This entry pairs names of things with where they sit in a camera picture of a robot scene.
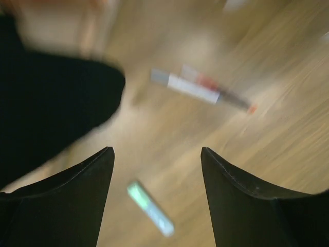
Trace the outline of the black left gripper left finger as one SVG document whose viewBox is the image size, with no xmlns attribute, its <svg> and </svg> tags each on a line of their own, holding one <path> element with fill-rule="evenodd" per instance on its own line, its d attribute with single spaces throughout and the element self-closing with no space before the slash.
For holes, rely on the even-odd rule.
<svg viewBox="0 0 329 247">
<path fill-rule="evenodd" d="M 1 192 L 1 246 L 96 246 L 115 153 L 83 162 L 12 193 Z"/>
</svg>

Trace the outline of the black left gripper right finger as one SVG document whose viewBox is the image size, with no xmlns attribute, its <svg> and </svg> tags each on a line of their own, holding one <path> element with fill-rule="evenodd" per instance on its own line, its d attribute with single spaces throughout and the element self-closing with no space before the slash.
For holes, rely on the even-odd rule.
<svg viewBox="0 0 329 247">
<path fill-rule="evenodd" d="M 200 158 L 216 246 L 328 246 L 328 191 L 274 185 L 208 147 Z"/>
</svg>

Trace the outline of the green transparent highlighter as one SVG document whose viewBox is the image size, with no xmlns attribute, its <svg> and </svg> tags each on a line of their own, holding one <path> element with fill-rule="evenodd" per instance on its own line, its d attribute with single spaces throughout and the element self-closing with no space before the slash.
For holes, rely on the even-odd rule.
<svg viewBox="0 0 329 247">
<path fill-rule="evenodd" d="M 165 237 L 174 234 L 173 222 L 138 181 L 131 182 L 127 193 Z"/>
</svg>

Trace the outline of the white marker grey cap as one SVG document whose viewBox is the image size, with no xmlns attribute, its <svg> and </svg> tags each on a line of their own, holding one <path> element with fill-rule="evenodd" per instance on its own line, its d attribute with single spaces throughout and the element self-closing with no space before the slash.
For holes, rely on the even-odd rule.
<svg viewBox="0 0 329 247">
<path fill-rule="evenodd" d="M 217 104 L 220 98 L 220 93 L 216 91 L 159 69 L 151 69 L 151 81 L 210 104 Z"/>
</svg>

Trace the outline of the red transparent pen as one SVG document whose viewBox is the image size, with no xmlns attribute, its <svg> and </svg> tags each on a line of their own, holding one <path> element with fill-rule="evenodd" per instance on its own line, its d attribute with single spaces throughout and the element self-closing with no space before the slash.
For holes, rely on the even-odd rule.
<svg viewBox="0 0 329 247">
<path fill-rule="evenodd" d="M 240 97 L 238 94 L 229 90 L 228 88 L 219 85 L 211 77 L 208 77 L 194 68 L 183 65 L 181 68 L 180 76 L 184 79 L 192 81 L 198 85 L 205 87 L 213 92 L 219 93 L 220 99 L 228 102 L 240 109 L 243 109 L 248 114 L 253 114 L 257 110 L 257 106 L 253 105 L 249 100 Z"/>
</svg>

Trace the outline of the white three-drawer organizer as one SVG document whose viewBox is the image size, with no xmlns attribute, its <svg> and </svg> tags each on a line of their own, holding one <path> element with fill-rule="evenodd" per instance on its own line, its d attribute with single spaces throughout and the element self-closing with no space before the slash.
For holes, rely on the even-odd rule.
<svg viewBox="0 0 329 247">
<path fill-rule="evenodd" d="M 243 8 L 249 0 L 226 0 L 223 11 L 234 12 Z"/>
</svg>

